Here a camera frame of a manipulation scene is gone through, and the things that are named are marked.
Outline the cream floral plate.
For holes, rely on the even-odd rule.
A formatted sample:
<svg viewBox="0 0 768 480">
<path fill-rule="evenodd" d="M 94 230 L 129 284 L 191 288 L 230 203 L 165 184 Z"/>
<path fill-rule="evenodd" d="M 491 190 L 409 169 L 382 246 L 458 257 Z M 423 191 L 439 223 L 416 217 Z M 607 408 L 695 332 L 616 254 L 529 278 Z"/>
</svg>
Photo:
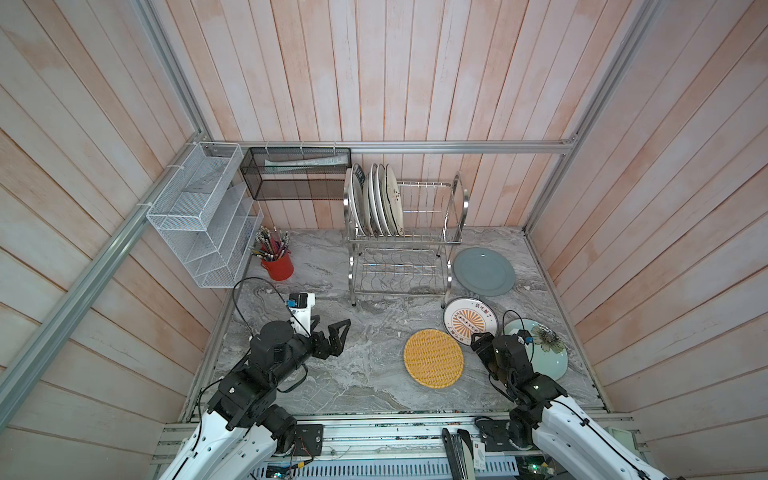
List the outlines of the cream floral plate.
<svg viewBox="0 0 768 480">
<path fill-rule="evenodd" d="M 386 166 L 386 188 L 389 210 L 393 219 L 395 235 L 402 236 L 404 234 L 402 199 L 397 183 L 397 178 L 391 165 Z"/>
</svg>

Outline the green rim white plate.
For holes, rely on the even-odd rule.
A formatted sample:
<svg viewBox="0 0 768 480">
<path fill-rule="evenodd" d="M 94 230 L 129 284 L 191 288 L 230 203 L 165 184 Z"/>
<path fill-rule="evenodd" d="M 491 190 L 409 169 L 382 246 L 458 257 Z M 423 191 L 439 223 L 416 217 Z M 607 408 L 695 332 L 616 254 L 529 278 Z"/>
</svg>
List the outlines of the green rim white plate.
<svg viewBox="0 0 768 480">
<path fill-rule="evenodd" d="M 366 236 L 368 232 L 366 230 L 365 222 L 364 222 L 362 174 L 363 172 L 359 165 L 353 164 L 351 166 L 349 194 L 351 196 L 350 205 L 351 205 L 354 221 L 358 227 L 358 230 L 360 231 L 360 234 L 362 236 Z"/>
</svg>

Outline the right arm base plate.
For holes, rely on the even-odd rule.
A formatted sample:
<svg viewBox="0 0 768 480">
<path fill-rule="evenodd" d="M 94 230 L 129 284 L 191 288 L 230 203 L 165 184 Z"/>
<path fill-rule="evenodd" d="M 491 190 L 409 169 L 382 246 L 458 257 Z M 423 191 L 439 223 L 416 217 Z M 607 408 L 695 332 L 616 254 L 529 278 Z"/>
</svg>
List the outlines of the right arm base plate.
<svg viewBox="0 0 768 480">
<path fill-rule="evenodd" d="M 474 419 L 474 425 L 488 452 L 528 451 L 533 448 L 525 438 L 520 439 L 514 436 L 516 430 L 513 429 L 509 420 L 481 416 Z"/>
</svg>

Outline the large orange sunburst plate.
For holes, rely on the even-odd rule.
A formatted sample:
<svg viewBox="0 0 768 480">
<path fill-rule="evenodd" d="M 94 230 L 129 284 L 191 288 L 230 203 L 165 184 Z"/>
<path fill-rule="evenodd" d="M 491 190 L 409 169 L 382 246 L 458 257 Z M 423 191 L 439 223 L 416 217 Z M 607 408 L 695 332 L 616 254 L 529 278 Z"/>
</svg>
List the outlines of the large orange sunburst plate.
<svg viewBox="0 0 768 480">
<path fill-rule="evenodd" d="M 375 231 L 375 235 L 377 237 L 381 237 L 384 235 L 384 230 L 379 218 L 379 211 L 377 207 L 377 164 L 373 164 L 370 168 L 368 180 L 369 180 L 369 186 L 368 186 L 368 196 L 369 196 L 369 204 L 370 204 L 370 211 L 371 211 L 371 218 L 372 218 L 372 227 Z"/>
</svg>

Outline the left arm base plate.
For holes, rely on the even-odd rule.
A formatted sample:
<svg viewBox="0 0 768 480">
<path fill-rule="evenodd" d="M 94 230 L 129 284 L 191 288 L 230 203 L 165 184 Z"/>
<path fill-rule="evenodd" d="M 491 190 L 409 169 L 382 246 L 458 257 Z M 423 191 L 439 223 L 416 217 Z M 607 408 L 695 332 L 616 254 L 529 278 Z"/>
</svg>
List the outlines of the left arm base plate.
<svg viewBox="0 0 768 480">
<path fill-rule="evenodd" d="M 322 424 L 298 424 L 290 443 L 293 456 L 316 457 L 322 452 L 324 426 Z"/>
</svg>

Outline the steel two-tier dish rack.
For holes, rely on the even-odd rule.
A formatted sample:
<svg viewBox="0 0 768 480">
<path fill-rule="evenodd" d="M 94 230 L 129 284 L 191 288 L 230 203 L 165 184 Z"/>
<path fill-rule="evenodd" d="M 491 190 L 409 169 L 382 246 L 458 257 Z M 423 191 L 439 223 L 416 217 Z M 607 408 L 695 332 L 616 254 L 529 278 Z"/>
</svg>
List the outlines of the steel two-tier dish rack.
<svg viewBox="0 0 768 480">
<path fill-rule="evenodd" d="M 384 235 L 369 237 L 360 234 L 352 215 L 350 169 L 343 204 L 351 303 L 357 304 L 362 296 L 404 296 L 437 298 L 445 306 L 454 278 L 455 250 L 462 243 L 469 210 L 469 192 L 461 176 L 450 181 L 400 180 L 404 234 L 388 236 L 377 175 Z"/>
</svg>

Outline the white plate green characters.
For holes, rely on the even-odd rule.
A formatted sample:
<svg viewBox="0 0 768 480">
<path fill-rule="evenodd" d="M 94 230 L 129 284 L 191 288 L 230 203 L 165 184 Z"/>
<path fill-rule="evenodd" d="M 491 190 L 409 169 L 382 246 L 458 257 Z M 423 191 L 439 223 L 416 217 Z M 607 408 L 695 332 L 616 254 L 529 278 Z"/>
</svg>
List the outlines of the white plate green characters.
<svg viewBox="0 0 768 480">
<path fill-rule="evenodd" d="M 388 236 L 394 236 L 396 233 L 394 220 L 390 211 L 390 203 L 387 194 L 387 182 L 386 182 L 386 167 L 384 164 L 379 164 L 377 169 L 378 181 L 379 181 L 379 196 L 381 199 L 380 211 L 384 217 Z"/>
</svg>

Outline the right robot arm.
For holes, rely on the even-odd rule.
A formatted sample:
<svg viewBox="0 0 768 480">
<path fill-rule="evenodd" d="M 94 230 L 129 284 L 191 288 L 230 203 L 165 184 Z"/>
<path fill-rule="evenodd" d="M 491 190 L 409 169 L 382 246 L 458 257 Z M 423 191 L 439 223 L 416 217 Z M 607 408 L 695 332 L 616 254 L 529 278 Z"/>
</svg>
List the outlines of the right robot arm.
<svg viewBox="0 0 768 480">
<path fill-rule="evenodd" d="M 551 377 L 533 369 L 518 334 L 474 333 L 471 348 L 491 385 L 513 402 L 509 436 L 536 447 L 576 479 L 665 479 L 594 421 Z"/>
</svg>

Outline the black round plate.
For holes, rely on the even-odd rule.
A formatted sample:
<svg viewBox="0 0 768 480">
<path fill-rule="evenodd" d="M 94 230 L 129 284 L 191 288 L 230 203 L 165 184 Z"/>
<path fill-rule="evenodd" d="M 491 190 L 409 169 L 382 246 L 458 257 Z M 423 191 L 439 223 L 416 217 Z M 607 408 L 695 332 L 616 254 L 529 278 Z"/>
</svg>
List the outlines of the black round plate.
<svg viewBox="0 0 768 480">
<path fill-rule="evenodd" d="M 363 197 L 363 221 L 366 235 L 369 237 L 375 236 L 375 229 L 373 221 L 371 219 L 370 199 L 369 199 L 369 182 L 368 178 L 365 178 L 362 184 L 362 197 Z"/>
</svg>

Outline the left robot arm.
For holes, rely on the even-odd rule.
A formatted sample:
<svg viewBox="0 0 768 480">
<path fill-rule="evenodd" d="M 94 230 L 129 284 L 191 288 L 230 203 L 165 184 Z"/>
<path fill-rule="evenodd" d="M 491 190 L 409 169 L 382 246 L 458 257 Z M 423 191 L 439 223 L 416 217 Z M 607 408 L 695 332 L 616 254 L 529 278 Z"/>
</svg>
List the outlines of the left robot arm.
<svg viewBox="0 0 768 480">
<path fill-rule="evenodd" d="M 164 479 L 246 479 L 294 445 L 297 420 L 275 404 L 279 384 L 311 358 L 344 349 L 351 321 L 306 333 L 286 322 L 263 326 L 249 352 L 217 385 L 199 426 L 164 471 Z"/>
</svg>

